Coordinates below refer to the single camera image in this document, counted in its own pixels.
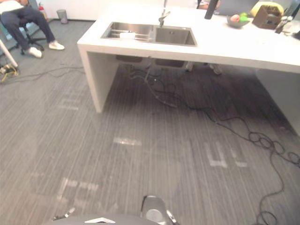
laptop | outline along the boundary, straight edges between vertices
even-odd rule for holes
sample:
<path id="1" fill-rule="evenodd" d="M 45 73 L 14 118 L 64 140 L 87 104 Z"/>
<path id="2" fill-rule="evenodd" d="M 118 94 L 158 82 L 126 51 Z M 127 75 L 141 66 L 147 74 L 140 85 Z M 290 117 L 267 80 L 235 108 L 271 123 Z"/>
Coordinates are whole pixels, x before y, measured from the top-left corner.
<path id="1" fill-rule="evenodd" d="M 259 0 L 221 0 L 221 5 L 215 10 L 216 15 L 234 15 L 249 13 Z"/>

white wall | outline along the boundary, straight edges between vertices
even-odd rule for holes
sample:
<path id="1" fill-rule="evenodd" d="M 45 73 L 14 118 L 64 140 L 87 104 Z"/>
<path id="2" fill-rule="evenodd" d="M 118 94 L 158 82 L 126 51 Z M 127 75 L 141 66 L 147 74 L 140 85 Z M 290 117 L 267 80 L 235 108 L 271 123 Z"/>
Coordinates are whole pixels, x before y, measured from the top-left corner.
<path id="1" fill-rule="evenodd" d="M 163 6 L 164 0 L 36 0 L 41 2 L 49 18 L 58 18 L 56 11 L 65 9 L 68 19 L 96 20 L 113 4 Z M 195 8 L 197 0 L 168 0 L 168 6 Z"/>

double sink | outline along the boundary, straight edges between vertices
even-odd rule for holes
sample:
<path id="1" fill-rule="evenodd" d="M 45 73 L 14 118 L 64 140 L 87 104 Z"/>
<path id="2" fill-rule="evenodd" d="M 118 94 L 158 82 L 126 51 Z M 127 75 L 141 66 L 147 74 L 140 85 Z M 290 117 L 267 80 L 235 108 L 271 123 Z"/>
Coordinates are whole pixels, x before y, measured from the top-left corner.
<path id="1" fill-rule="evenodd" d="M 192 30 L 186 27 L 160 27 L 149 24 L 112 22 L 101 38 L 130 39 L 137 42 L 165 45 L 197 46 Z M 122 55 L 117 55 L 117 59 L 128 63 L 139 63 L 143 60 L 142 57 Z M 159 66 L 181 68 L 185 62 L 181 60 L 156 59 L 155 63 Z"/>

shoe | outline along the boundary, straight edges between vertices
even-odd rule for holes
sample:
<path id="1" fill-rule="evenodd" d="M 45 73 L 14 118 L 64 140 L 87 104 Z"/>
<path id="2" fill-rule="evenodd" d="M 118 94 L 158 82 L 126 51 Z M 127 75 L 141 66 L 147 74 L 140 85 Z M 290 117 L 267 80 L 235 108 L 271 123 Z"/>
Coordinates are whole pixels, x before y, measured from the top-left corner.
<path id="1" fill-rule="evenodd" d="M 30 47 L 27 50 L 27 52 L 28 52 L 28 54 L 33 55 L 36 58 L 41 58 L 42 57 L 42 52 L 40 50 L 38 50 L 37 48 L 35 48 L 35 47 Z"/>
<path id="2" fill-rule="evenodd" d="M 218 64 L 210 64 L 210 68 L 214 71 L 214 73 L 216 75 L 221 75 L 222 74 L 222 70 L 220 68 L 220 66 Z"/>
<path id="3" fill-rule="evenodd" d="M 191 72 L 193 70 L 194 64 L 192 62 L 187 62 L 186 67 L 184 68 L 184 70 L 186 72 Z"/>
<path id="4" fill-rule="evenodd" d="M 65 47 L 57 42 L 57 40 L 49 43 L 49 48 L 54 50 L 64 50 Z"/>

seated person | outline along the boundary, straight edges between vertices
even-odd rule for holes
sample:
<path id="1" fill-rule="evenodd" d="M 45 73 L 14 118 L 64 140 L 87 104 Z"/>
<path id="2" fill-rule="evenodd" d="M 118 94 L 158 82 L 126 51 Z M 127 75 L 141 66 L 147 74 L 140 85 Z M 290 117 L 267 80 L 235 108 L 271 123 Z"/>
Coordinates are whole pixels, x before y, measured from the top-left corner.
<path id="1" fill-rule="evenodd" d="M 49 48 L 54 50 L 63 50 L 65 47 L 59 44 L 52 34 L 49 24 L 43 14 L 28 6 L 28 0 L 0 0 L 1 22 L 8 30 L 10 35 L 19 43 L 19 45 L 27 51 L 27 53 L 37 57 L 42 57 L 42 52 L 35 47 L 30 47 L 28 42 L 19 29 L 20 19 L 33 21 L 40 27 L 46 35 Z"/>

